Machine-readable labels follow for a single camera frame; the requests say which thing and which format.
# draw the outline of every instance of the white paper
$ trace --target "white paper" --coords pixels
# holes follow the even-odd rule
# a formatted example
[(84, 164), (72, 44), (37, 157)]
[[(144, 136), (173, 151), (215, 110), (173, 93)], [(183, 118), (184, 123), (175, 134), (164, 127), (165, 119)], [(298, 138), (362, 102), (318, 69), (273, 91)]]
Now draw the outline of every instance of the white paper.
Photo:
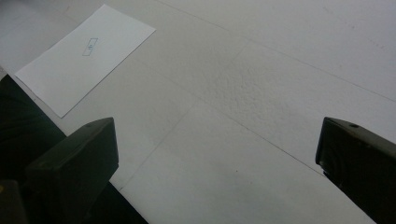
[(62, 118), (154, 31), (103, 5), (15, 75)]

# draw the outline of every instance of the gray surface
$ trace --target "gray surface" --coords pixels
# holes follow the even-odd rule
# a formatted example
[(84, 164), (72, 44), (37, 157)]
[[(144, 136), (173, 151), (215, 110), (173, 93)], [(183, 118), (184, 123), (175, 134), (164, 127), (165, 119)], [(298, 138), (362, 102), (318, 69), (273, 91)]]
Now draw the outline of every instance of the gray surface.
[(6, 76), (6, 71), (4, 71), (4, 69), (2, 67), (0, 67), (0, 80), (3, 79), (3, 77)]

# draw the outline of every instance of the black plastic part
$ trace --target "black plastic part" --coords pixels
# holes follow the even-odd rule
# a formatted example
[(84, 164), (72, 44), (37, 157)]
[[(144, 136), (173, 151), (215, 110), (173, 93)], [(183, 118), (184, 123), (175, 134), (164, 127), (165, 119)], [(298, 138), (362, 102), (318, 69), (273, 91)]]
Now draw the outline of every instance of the black plastic part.
[(108, 183), (82, 224), (147, 224), (139, 213)]
[(347, 121), (325, 118), (316, 163), (379, 224), (396, 223), (396, 145)]
[(118, 168), (113, 119), (84, 125), (26, 168), (52, 223), (80, 223)]
[(0, 180), (0, 223), (28, 223), (20, 188), (15, 180)]
[(10, 76), (1, 79), (0, 179), (14, 179), (23, 186), (26, 166), (64, 139)]

